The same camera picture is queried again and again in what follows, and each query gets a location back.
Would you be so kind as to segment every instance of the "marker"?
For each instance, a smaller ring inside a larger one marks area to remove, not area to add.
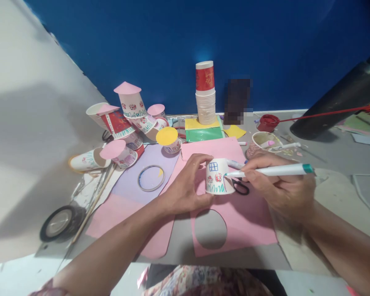
[[[262,169],[256,169],[256,171],[266,176],[294,176],[314,173],[314,169],[311,167],[310,164],[288,164],[284,166],[269,166]],[[245,173],[242,171],[234,171],[231,173],[226,173],[224,176],[244,178]]]
[[[270,148],[267,151],[272,152],[272,151],[283,150],[283,149],[288,149],[288,148],[295,148],[295,147],[301,147],[301,144],[300,143],[292,143],[292,144],[287,144],[287,145],[281,145],[281,146]]]
[[[235,162],[234,160],[226,159],[226,161],[227,161],[227,165],[229,167],[234,168],[234,169],[241,169],[243,166],[245,166],[245,164],[241,164],[241,163]]]
[[[260,146],[264,149],[274,144],[275,144],[275,141],[267,141],[267,142],[264,142],[263,144],[260,144]]]

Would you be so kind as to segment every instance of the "wooden stick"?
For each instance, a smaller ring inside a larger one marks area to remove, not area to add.
[[[97,196],[96,196],[96,198],[95,198],[95,201],[94,201],[94,202],[93,202],[93,204],[90,206],[89,211],[86,213],[86,217],[85,217],[85,219],[83,220],[83,222],[82,222],[82,224],[81,224],[81,227],[79,227],[79,229],[78,229],[78,231],[77,231],[77,233],[76,233],[75,237],[74,237],[74,238],[73,238],[73,240],[71,241],[71,245],[72,245],[72,244],[74,244],[74,243],[78,240],[78,238],[79,238],[79,236],[81,235],[81,233],[82,233],[83,229],[85,228],[85,225],[86,225],[86,223],[88,222],[88,220],[89,220],[90,216],[92,215],[93,210],[95,209],[95,206],[96,206],[97,202],[99,201],[99,199],[100,199],[101,195],[103,194],[103,191],[104,191],[104,189],[106,188],[108,181],[110,181],[110,178],[111,178],[112,174],[114,173],[114,171],[115,171],[115,169],[116,169],[116,166],[117,166],[117,164],[115,163],[115,164],[112,166],[112,168],[111,168],[110,172],[108,173],[108,176],[107,176],[106,180],[104,181],[104,184],[103,184],[103,186],[102,186],[101,190],[100,190],[100,191],[99,191],[99,193],[97,194]]]

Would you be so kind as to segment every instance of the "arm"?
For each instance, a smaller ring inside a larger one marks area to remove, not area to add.
[[[257,151],[242,171],[274,210],[303,224],[351,287],[361,295],[370,295],[370,237],[314,200],[314,176],[267,177],[254,171],[292,163],[273,153]]]
[[[106,232],[53,278],[71,295],[109,295],[156,223],[168,215],[209,206],[213,195],[196,195],[199,165],[213,157],[193,154],[165,193]]]

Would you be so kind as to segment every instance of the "white cord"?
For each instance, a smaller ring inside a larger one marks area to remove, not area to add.
[[[368,201],[365,199],[365,197],[362,195],[361,193],[361,190],[359,188],[359,184],[358,184],[358,180],[356,177],[358,176],[365,176],[365,177],[370,177],[369,174],[355,174],[355,175],[352,175],[352,179],[354,180],[354,186],[356,188],[356,192],[358,193],[359,195],[359,198],[363,201],[363,203],[369,208],[370,210],[370,204],[368,203]]]

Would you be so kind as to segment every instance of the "black bottle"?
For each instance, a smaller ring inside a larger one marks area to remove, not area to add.
[[[362,107],[369,104],[370,57],[367,61],[359,63],[337,82],[332,89],[308,109],[304,116]],[[355,111],[299,119],[290,127],[290,130],[299,138],[312,140],[354,113]]]

